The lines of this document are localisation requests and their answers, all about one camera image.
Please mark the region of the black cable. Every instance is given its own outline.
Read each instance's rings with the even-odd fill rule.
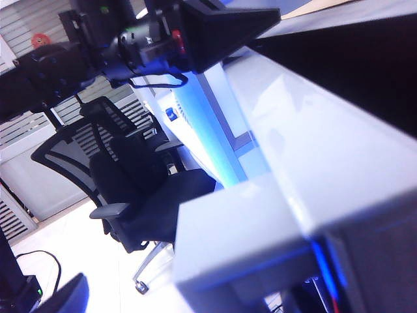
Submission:
[[[282,309],[282,305],[275,306],[275,307],[272,309],[271,313],[277,313],[277,312],[278,312],[278,311],[280,311],[281,309]]]
[[[48,252],[48,251],[45,251],[45,250],[35,250],[35,251],[30,251],[30,252],[26,252],[26,253],[21,253],[21,254],[18,254],[18,255],[16,256],[16,260],[17,260],[18,258],[20,258],[21,256],[26,256],[26,255],[28,255],[28,254],[32,254],[32,253],[35,253],[35,252],[43,252],[43,253],[46,253],[47,255],[51,256],[51,257],[55,260],[55,262],[57,263],[57,265],[58,265],[58,275],[57,275],[57,280],[55,281],[55,286],[53,287],[53,292],[52,292],[52,294],[54,294],[54,293],[56,293],[56,292],[57,292],[57,290],[58,290],[58,285],[59,285],[59,281],[60,281],[60,279],[61,279],[61,273],[62,273],[61,264],[59,263],[59,261],[58,261],[58,259],[57,259],[57,257],[56,257],[56,256],[54,256],[51,252]]]

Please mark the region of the tiled floor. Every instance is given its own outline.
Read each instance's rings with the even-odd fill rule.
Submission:
[[[150,290],[140,295],[132,277],[153,243],[145,251],[127,254],[121,244],[103,234],[101,221],[89,218],[93,209],[91,201],[79,203],[16,243],[14,253],[41,249],[55,254],[63,268],[60,286],[84,273],[90,288],[87,313],[192,312],[171,282],[172,250],[163,251],[143,273]],[[24,274],[36,275],[47,299],[57,274],[54,261],[37,253],[22,256],[19,264]]]

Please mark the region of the cable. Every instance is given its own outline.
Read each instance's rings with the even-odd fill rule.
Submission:
[[[26,252],[26,253],[21,253],[21,254],[18,254],[18,255],[16,256],[16,260],[17,260],[18,258],[20,258],[21,256],[26,256],[26,255],[28,255],[28,254],[32,254],[32,253],[35,253],[35,252],[43,252],[43,253],[46,253],[47,255],[51,256],[51,257],[55,260],[55,262],[57,263],[57,265],[58,265],[58,275],[57,275],[57,280],[55,281],[55,286],[53,287],[53,292],[52,292],[52,294],[54,294],[54,293],[56,293],[56,292],[57,292],[57,290],[58,290],[58,285],[59,285],[59,281],[60,281],[60,279],[61,279],[61,273],[62,273],[61,264],[59,263],[59,261],[58,261],[58,259],[57,259],[57,257],[56,257],[56,256],[54,256],[51,252],[48,252],[48,251],[45,251],[45,250],[35,250],[35,251],[30,251],[30,252]]]
[[[276,307],[274,307],[271,311],[271,313],[278,313],[279,311],[282,312],[282,305],[278,305]]]
[[[332,298],[332,302],[333,302],[334,313],[341,313],[340,309],[339,309],[339,306],[338,306],[338,302],[336,301],[335,298]]]

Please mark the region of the white desk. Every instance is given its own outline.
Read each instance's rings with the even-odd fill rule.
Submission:
[[[180,207],[174,281],[195,312],[264,312],[260,299],[318,273],[272,174]]]

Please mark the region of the blue light strip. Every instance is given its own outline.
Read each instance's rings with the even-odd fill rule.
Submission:
[[[198,79],[192,73],[187,73],[186,76],[189,79],[187,85],[173,89],[173,92],[218,170],[222,185],[227,188],[247,180]]]
[[[315,253],[317,263],[319,264],[321,273],[323,275],[323,279],[326,282],[328,291],[330,292],[330,295],[335,300],[338,301],[339,300],[338,289],[336,288],[336,283],[333,279],[332,273],[326,261],[326,257],[324,256],[323,250],[321,249],[320,245],[314,241],[311,243],[311,245],[313,247],[313,251]]]

